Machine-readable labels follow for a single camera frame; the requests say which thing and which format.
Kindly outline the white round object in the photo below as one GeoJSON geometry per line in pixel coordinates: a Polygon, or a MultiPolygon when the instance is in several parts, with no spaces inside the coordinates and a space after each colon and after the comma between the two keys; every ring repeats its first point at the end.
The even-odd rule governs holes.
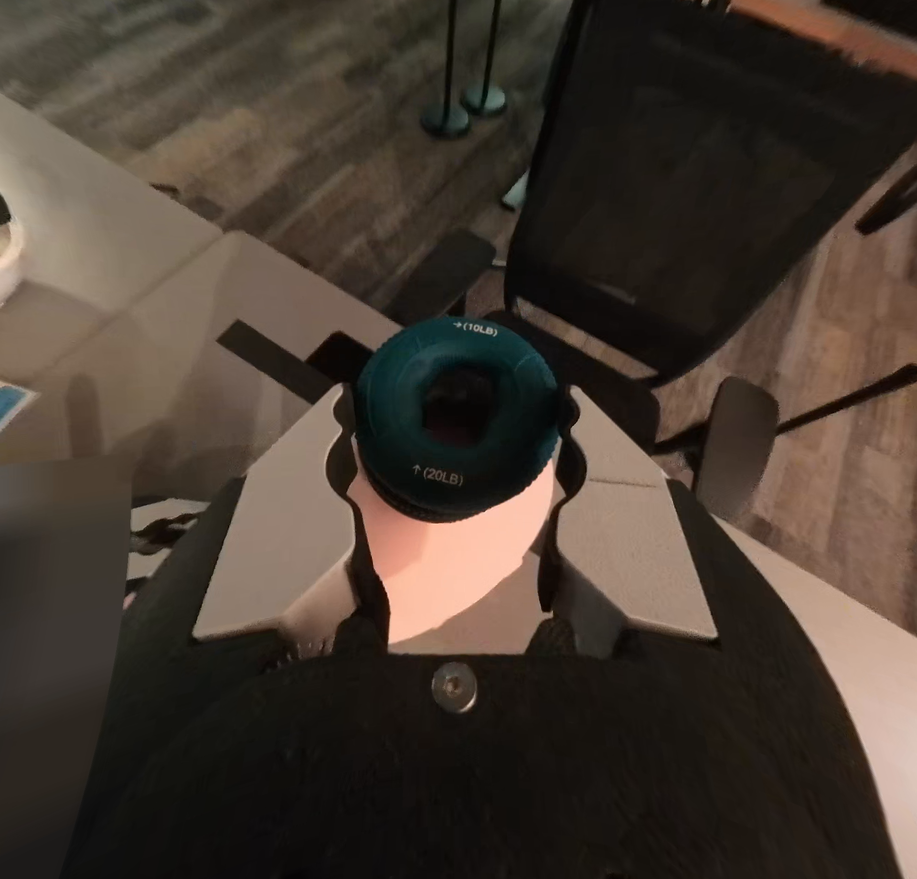
{"type": "Polygon", "coordinates": [[[6,197],[1,196],[1,306],[13,297],[24,278],[22,254],[25,248],[24,226],[14,215],[6,197]]]}

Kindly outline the black mesh office chair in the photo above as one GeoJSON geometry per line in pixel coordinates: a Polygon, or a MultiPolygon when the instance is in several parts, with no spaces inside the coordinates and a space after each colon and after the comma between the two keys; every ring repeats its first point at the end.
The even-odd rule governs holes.
{"type": "Polygon", "coordinates": [[[527,338],[733,519],[778,403],[729,377],[658,439],[653,389],[753,317],[915,142],[915,80],[688,0],[572,0],[502,278],[485,318],[527,338]]]}

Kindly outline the wooden desk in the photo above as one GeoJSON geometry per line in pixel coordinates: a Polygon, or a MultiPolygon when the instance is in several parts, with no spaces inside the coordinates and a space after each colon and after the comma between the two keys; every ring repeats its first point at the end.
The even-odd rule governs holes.
{"type": "Polygon", "coordinates": [[[821,0],[688,0],[706,8],[725,2],[725,9],[821,43],[845,60],[880,72],[915,80],[914,38],[873,21],[827,6],[821,0]]]}

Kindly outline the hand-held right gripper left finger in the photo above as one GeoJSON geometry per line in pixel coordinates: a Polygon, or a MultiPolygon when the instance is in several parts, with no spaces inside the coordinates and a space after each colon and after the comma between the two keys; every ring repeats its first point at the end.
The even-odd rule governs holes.
{"type": "Polygon", "coordinates": [[[277,632],[330,654],[356,612],[381,626],[381,579],[359,506],[350,387],[333,385],[248,469],[192,636],[277,632]]]}

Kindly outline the blue printed card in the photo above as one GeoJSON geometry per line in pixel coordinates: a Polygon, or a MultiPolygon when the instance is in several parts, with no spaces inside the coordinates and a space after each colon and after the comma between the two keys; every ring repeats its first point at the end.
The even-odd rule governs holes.
{"type": "Polygon", "coordinates": [[[1,425],[6,429],[12,421],[26,410],[39,397],[39,394],[8,382],[1,383],[1,425]]]}

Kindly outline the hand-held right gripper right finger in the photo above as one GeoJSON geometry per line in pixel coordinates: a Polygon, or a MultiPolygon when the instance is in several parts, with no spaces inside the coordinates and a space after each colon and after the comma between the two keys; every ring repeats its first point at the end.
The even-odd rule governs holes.
{"type": "Polygon", "coordinates": [[[564,395],[559,431],[563,495],[544,524],[542,609],[584,656],[613,655],[627,632],[716,642],[668,477],[577,386],[564,395]]]}

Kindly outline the black floor stand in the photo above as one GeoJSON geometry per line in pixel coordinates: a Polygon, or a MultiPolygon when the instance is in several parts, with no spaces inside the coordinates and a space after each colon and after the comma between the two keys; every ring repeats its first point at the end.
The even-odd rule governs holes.
{"type": "Polygon", "coordinates": [[[462,93],[462,105],[472,116],[494,118],[507,107],[504,91],[492,82],[493,65],[499,36],[502,0],[492,0],[490,24],[483,71],[480,81],[468,86],[462,93]]]}
{"type": "Polygon", "coordinates": [[[458,0],[448,0],[441,100],[426,108],[420,118],[424,131],[435,139],[459,139],[470,130],[469,114],[453,99],[457,12],[458,0]]]}

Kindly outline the black tape strip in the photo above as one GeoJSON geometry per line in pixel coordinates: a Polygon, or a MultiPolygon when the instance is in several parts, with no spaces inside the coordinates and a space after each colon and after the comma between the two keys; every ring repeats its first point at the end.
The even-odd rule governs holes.
{"type": "Polygon", "coordinates": [[[216,343],[280,387],[313,405],[333,386],[331,379],[246,322],[236,320],[216,343]]]}

